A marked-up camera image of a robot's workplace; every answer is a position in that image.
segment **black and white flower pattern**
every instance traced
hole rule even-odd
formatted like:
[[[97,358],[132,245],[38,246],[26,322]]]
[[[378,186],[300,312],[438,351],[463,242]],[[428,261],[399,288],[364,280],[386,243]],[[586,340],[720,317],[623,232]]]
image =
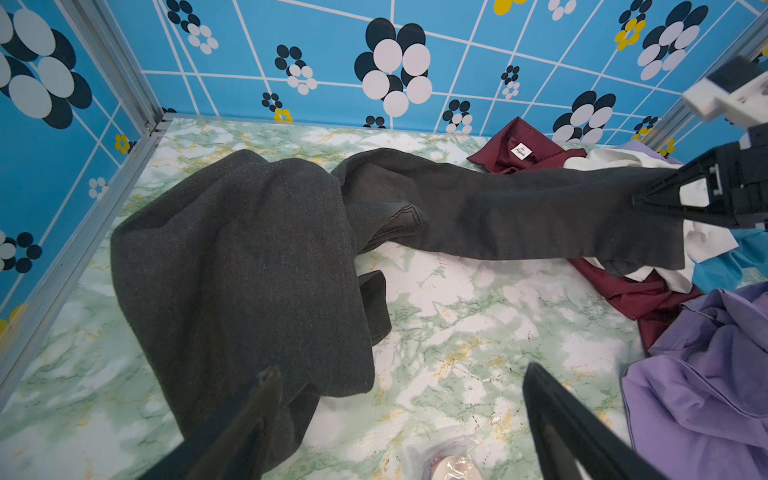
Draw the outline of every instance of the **black and white flower pattern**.
[[[576,0],[568,0],[568,2],[560,6],[560,0],[549,0],[547,8],[552,12],[552,20],[560,20],[563,15],[570,15],[576,9]]]
[[[88,196],[96,200],[101,200],[104,192],[107,191],[107,181],[103,177],[91,178],[88,181],[88,186],[90,187],[88,189]]]
[[[19,251],[24,256],[16,259]],[[15,268],[19,273],[27,273],[32,269],[32,261],[40,258],[42,254],[43,249],[39,245],[35,245],[35,239],[31,233],[20,233],[14,239],[7,237],[0,230],[0,260],[2,260],[4,271]]]
[[[552,125],[553,141],[596,144],[603,137],[603,128],[614,114],[616,95],[606,94],[598,98],[592,90],[579,95],[571,107],[571,113],[561,115]]]
[[[643,68],[641,80],[650,80],[660,71],[673,71],[685,58],[685,49],[700,33],[701,22],[707,17],[706,5],[693,8],[691,2],[681,2],[672,9],[664,25],[648,32],[643,40],[643,52],[637,64]]]
[[[371,128],[374,125],[378,128],[386,128],[384,126],[384,117],[374,117],[373,115],[368,115],[366,117],[366,124],[363,125],[363,127]]]
[[[514,65],[508,65],[507,69],[502,73],[502,80],[504,81],[502,95],[504,95],[504,98],[507,100],[511,100],[512,97],[517,97],[518,93],[520,93],[518,91],[520,88],[520,82],[518,81],[519,76],[520,67]]]
[[[21,113],[64,129],[72,124],[72,107],[91,106],[91,87],[72,71],[72,44],[40,15],[27,8],[11,15],[0,8],[0,45],[10,54],[0,55],[0,92]]]
[[[366,43],[371,51],[358,55],[355,74],[368,98],[384,101],[388,115],[400,117],[409,103],[422,104],[432,96],[427,78],[431,56],[419,25],[403,25],[396,33],[389,20],[374,18],[366,28]],[[394,75],[398,68],[399,77]]]
[[[202,25],[200,18],[192,13],[192,5],[187,0],[166,0],[165,5],[168,6],[168,20],[171,20],[176,25],[180,25],[181,28],[188,34],[187,41],[193,47],[198,47],[206,55],[210,55],[214,50],[219,48],[219,41],[213,37],[213,32],[206,25]],[[181,16],[186,15],[187,19],[182,20]]]
[[[313,77],[312,68],[301,58],[299,47],[288,48],[285,45],[277,45],[277,58],[275,66],[288,74],[288,85],[295,88],[302,95],[317,88],[317,80]]]
[[[267,91],[261,94],[263,100],[261,104],[270,109],[270,111],[276,111],[278,108],[283,107],[283,102],[280,101],[278,94],[271,94]]]
[[[448,104],[448,110],[442,112],[442,119],[448,122],[445,126],[446,133],[462,135],[472,133],[470,107],[471,104],[466,100],[462,102],[455,98],[451,100],[451,103]]]

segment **blue wallpaper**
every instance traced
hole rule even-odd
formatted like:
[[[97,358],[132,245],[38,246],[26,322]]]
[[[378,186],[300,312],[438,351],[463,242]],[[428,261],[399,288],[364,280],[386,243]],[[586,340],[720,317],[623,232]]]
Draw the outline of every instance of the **blue wallpaper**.
[[[760,0],[109,0],[159,103],[190,114],[619,144]]]
[[[53,0],[0,0],[0,334],[140,137]]]

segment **green marble surface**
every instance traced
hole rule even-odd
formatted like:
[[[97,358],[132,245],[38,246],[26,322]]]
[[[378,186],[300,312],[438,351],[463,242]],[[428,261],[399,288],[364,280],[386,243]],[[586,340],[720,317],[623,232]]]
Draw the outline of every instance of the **green marble surface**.
[[[392,147],[476,169],[486,139],[177,118],[115,225],[193,172],[249,148],[332,170]],[[181,441],[118,308],[109,236],[0,414],[0,478],[138,477]],[[540,362],[626,440],[619,375],[641,358],[635,323],[564,260],[479,261],[385,243],[356,260],[387,279],[392,332],[373,348],[371,392],[324,398],[299,451],[268,479],[415,478],[418,451],[478,442],[484,478],[540,478],[522,377]]]

